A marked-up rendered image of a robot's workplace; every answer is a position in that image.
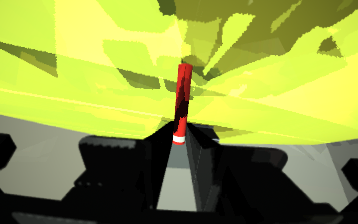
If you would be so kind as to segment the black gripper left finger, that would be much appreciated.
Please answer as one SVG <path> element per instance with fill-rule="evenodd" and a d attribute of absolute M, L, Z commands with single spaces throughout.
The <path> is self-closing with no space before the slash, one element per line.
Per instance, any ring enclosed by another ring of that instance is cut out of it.
<path fill-rule="evenodd" d="M 157 209 L 173 143 L 174 121 L 144 139 L 88 135 L 80 139 L 85 167 L 138 169 L 144 172 L 147 209 Z"/>

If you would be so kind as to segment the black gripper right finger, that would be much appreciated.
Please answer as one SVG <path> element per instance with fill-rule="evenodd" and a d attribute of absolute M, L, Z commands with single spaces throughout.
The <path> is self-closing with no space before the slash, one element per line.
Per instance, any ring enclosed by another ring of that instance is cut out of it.
<path fill-rule="evenodd" d="M 185 135 L 196 212 L 211 212 L 227 166 L 267 166 L 282 170 L 288 161 L 286 151 L 277 148 L 221 145 L 188 122 Z"/>

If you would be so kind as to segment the red peg with white band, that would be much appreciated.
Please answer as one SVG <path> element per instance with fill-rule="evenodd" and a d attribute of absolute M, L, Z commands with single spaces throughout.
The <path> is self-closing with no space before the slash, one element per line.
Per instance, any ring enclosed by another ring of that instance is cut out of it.
<path fill-rule="evenodd" d="M 193 65 L 178 64 L 173 143 L 185 144 Z"/>

